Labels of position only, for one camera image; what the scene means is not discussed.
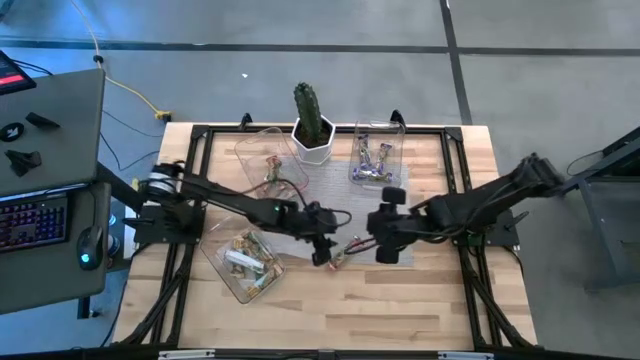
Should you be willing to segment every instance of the cactus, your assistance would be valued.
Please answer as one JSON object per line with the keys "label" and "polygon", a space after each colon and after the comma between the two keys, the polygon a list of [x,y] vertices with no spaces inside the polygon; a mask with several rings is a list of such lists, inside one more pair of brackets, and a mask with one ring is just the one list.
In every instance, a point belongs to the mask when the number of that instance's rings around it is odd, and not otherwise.
{"label": "cactus", "polygon": [[293,95],[298,107],[300,125],[302,126],[301,135],[303,139],[300,140],[308,142],[305,146],[316,147],[320,145],[323,138],[322,117],[320,116],[316,93],[311,85],[301,82],[296,86]]}

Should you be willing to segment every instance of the gray mat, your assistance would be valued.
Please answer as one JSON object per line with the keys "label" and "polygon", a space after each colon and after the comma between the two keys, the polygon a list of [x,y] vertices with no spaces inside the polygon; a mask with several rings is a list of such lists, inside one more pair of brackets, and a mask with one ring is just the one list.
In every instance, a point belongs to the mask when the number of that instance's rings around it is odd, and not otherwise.
{"label": "gray mat", "polygon": [[[353,215],[351,222],[338,229],[336,234],[329,237],[339,245],[332,248],[332,253],[346,246],[354,235],[362,239],[369,238],[367,234],[367,214],[376,211],[382,202],[380,190],[363,189],[347,178],[348,161],[327,161],[322,166],[302,165],[302,169],[309,176],[309,185],[302,191],[307,202],[318,200],[323,207],[347,210]],[[402,184],[408,183],[408,168],[402,166]],[[398,212],[407,213],[408,206],[399,205]],[[344,214],[337,214],[338,222],[347,219]],[[278,253],[289,254],[301,258],[309,258],[313,246],[303,241],[291,241],[291,237],[265,233],[269,243]],[[358,264],[375,264],[375,249],[354,256],[351,260]],[[398,265],[413,265],[413,252],[407,247],[400,253]]]}

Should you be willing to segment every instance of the yellow cable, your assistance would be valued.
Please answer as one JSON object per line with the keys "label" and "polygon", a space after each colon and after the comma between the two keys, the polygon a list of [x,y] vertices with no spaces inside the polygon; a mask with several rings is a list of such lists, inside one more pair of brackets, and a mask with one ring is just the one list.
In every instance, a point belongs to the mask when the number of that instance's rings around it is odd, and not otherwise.
{"label": "yellow cable", "polygon": [[[78,14],[80,14],[80,16],[82,17],[82,21],[84,22],[84,25],[87,27],[87,30],[89,30],[89,34],[91,35],[91,39],[93,39],[93,45],[96,48],[96,55],[100,56],[100,46],[98,46],[98,40],[96,39],[96,36],[93,33],[93,28],[91,27],[91,23],[89,22],[89,19],[87,19],[87,16],[84,14],[82,9],[80,9],[78,4],[76,4],[76,2],[74,0],[69,0],[69,1],[71,1],[71,4],[73,5],[73,7],[76,8],[76,11],[78,11]],[[96,61],[95,63],[98,65],[98,68],[102,69],[102,64],[99,61]],[[105,71],[105,78],[107,79],[108,82],[110,82],[113,85],[116,85],[118,87],[121,87],[121,88],[131,92],[132,94],[137,95],[140,99],[142,99],[142,101],[144,101],[147,105],[149,105],[151,110],[153,110],[153,112],[155,113],[155,118],[156,119],[162,120],[162,116],[163,115],[171,115],[171,111],[158,110],[158,108],[153,106],[151,101],[149,101],[140,92],[138,92],[136,90],[133,90],[132,88],[130,88],[130,87],[128,87],[128,86],[126,86],[126,85],[124,85],[124,84],[122,84],[120,82],[117,82],[117,81],[113,80],[108,75],[106,75],[106,73],[107,72]]]}

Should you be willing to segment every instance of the computer mouse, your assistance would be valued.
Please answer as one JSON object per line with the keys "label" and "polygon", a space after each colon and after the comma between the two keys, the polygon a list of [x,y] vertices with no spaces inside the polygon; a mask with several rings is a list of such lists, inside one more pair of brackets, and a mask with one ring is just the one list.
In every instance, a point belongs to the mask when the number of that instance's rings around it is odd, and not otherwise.
{"label": "computer mouse", "polygon": [[102,263],[102,228],[94,225],[80,233],[78,237],[78,263],[82,270],[95,270]]}

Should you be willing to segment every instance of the desk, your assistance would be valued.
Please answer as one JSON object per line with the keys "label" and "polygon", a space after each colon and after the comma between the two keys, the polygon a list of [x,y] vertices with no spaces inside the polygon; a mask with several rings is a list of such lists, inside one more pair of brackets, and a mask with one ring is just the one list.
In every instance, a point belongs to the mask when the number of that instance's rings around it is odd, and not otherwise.
{"label": "desk", "polygon": [[[185,159],[192,126],[167,125],[159,162]],[[488,128],[466,126],[462,127],[462,133],[473,186],[495,179],[498,173]],[[215,135],[209,180],[234,190],[250,187],[233,151],[236,142],[246,136],[251,134]],[[332,159],[349,161],[352,138],[353,135],[336,134]],[[447,191],[442,151],[436,137],[407,135],[403,161],[409,168],[411,204]],[[200,164],[200,159],[196,158],[195,163]],[[210,206],[205,229],[229,214]],[[167,248],[152,245],[133,259],[114,341],[129,335],[156,300]],[[324,267],[315,268],[310,259],[283,256],[287,266],[285,277],[248,305],[237,302],[198,250],[193,260],[180,348],[472,349],[457,250],[448,242],[416,243],[413,249],[412,267],[349,265],[337,273]],[[536,343],[518,264],[500,248],[487,249],[487,259],[496,302],[522,335]],[[164,336],[171,326],[173,308],[170,303]],[[485,308],[480,305],[478,310],[483,334],[489,339]]]}

